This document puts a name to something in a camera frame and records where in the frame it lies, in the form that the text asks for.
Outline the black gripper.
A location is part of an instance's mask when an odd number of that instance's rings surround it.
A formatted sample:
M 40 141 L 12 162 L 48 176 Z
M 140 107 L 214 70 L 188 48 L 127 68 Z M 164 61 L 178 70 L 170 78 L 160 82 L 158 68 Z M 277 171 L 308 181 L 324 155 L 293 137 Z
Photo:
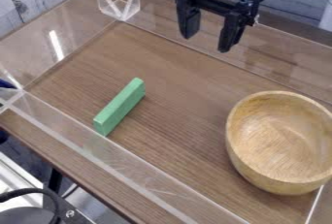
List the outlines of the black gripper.
M 178 24 L 182 36 L 190 39 L 199 29 L 200 10 L 225 16 L 218 51 L 229 52 L 238 43 L 245 24 L 257 23 L 259 5 L 265 0 L 175 0 Z

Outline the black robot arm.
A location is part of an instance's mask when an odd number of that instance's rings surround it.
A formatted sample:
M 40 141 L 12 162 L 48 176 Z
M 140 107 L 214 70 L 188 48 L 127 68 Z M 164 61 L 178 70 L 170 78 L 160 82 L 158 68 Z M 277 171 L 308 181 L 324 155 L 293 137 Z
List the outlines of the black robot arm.
M 258 22 L 259 5 L 265 0 L 174 0 L 179 31 L 190 39 L 200 27 L 200 11 L 225 18 L 218 51 L 229 52 L 238 44 L 245 28 Z

